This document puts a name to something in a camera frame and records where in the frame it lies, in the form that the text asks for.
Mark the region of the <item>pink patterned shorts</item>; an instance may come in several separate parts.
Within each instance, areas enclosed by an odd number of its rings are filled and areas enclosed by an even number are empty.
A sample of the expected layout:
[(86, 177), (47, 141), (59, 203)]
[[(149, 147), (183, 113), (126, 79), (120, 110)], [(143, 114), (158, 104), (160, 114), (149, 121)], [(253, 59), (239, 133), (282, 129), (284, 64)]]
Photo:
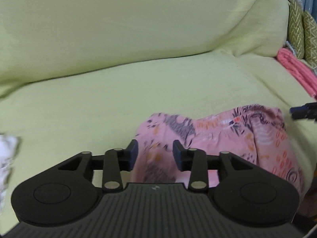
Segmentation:
[(131, 174), (135, 183), (189, 183), (189, 173), (178, 170), (173, 142), (208, 155), (231, 152), (290, 182), (305, 195), (303, 171), (286, 133), (282, 112), (259, 104), (233, 108), (202, 119), (155, 113), (135, 135), (139, 152)]

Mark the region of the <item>pink knitted blanket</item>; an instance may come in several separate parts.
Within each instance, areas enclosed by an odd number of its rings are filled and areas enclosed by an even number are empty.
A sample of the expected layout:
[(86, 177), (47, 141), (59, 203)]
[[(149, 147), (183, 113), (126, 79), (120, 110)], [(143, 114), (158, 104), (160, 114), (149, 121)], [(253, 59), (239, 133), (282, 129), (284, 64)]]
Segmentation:
[(277, 53), (277, 61), (299, 82), (305, 91), (316, 99), (316, 75), (291, 51), (281, 48)]

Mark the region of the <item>green zigzag cushion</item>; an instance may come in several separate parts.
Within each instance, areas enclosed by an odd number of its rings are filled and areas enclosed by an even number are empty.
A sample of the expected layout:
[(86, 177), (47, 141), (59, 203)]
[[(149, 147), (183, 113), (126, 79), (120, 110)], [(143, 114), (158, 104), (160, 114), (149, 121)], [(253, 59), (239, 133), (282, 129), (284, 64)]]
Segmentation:
[(303, 9), (295, 0), (290, 2), (287, 38), (298, 59), (305, 55)]
[(312, 15), (305, 11), (303, 14), (305, 60), (312, 67), (316, 67), (316, 21)]

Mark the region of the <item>green sofa cover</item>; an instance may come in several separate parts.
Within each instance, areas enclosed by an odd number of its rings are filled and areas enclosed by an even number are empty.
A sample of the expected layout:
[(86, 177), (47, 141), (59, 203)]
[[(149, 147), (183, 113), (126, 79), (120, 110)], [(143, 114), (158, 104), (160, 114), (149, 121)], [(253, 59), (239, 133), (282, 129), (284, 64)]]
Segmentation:
[(288, 0), (1, 0), (1, 132), (20, 138), (1, 232), (22, 181), (81, 151), (126, 146), (154, 113), (199, 119), (248, 105), (284, 115), (310, 188), (312, 101), (275, 59)]

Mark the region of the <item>white crumpled garment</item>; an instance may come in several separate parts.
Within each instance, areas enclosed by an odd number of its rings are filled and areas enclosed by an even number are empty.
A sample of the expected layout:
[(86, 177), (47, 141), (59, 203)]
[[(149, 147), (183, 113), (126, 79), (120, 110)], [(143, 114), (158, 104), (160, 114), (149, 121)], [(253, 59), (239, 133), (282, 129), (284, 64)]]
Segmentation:
[(5, 205), (5, 196), (8, 189), (8, 177), (11, 173), (11, 165), (18, 151), (20, 138), (12, 135), (0, 135), (0, 192), (1, 213)]

